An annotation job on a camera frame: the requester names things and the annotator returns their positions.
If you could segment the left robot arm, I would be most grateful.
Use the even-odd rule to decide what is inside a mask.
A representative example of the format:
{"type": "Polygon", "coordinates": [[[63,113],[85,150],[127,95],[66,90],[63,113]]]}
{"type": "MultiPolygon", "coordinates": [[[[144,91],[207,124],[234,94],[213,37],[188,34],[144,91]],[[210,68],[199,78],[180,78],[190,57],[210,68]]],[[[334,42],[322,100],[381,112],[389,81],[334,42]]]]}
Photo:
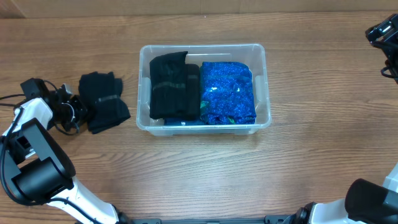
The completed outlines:
{"type": "Polygon", "coordinates": [[[1,135],[1,185],[7,196],[25,206],[48,205],[63,210],[78,223],[131,223],[113,204],[88,190],[75,167],[49,134],[65,135],[91,118],[92,112],[68,85],[49,90],[49,81],[31,78],[21,83],[25,100],[13,105],[14,119],[1,135]]]}

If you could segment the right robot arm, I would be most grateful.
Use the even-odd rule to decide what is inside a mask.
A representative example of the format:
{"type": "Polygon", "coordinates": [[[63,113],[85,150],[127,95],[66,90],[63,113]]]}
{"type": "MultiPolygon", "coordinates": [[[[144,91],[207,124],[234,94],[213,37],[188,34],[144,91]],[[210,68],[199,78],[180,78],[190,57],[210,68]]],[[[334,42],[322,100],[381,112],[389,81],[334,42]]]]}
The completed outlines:
{"type": "MultiPolygon", "coordinates": [[[[381,75],[397,81],[397,14],[365,32],[369,43],[384,52],[387,60],[381,75]]],[[[330,203],[309,203],[284,219],[284,223],[397,224],[397,167],[382,185],[355,180],[346,197],[330,203]]]]}

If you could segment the blue sparkly cloth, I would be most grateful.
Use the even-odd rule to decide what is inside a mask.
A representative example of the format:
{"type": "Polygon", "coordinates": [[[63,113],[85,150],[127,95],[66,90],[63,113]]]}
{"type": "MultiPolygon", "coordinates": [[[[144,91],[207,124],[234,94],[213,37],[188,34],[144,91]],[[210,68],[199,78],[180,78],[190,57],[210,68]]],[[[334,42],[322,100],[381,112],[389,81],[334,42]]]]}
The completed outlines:
{"type": "Polygon", "coordinates": [[[207,125],[254,124],[252,73],[240,62],[203,62],[201,114],[207,125]]]}

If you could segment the dark blue denim cloth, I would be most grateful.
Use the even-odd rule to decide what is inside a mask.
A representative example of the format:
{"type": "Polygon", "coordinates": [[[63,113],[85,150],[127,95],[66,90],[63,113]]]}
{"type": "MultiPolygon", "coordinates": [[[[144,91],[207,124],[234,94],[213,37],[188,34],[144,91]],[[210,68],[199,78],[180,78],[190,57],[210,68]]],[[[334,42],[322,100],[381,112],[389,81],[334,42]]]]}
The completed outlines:
{"type": "Polygon", "coordinates": [[[196,125],[205,125],[205,123],[200,119],[183,120],[180,118],[165,118],[164,125],[165,126],[196,126],[196,125]]]}

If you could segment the black cloth with tape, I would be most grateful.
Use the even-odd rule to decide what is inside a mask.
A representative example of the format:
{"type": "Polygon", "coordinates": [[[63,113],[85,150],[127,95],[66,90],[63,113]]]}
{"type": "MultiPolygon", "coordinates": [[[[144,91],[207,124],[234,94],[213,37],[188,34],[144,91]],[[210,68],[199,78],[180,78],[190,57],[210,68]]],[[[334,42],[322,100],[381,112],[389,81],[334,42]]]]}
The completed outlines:
{"type": "Polygon", "coordinates": [[[118,126],[131,117],[121,99],[123,81],[113,72],[82,75],[78,91],[82,101],[93,112],[88,119],[88,130],[92,134],[118,126]]]}

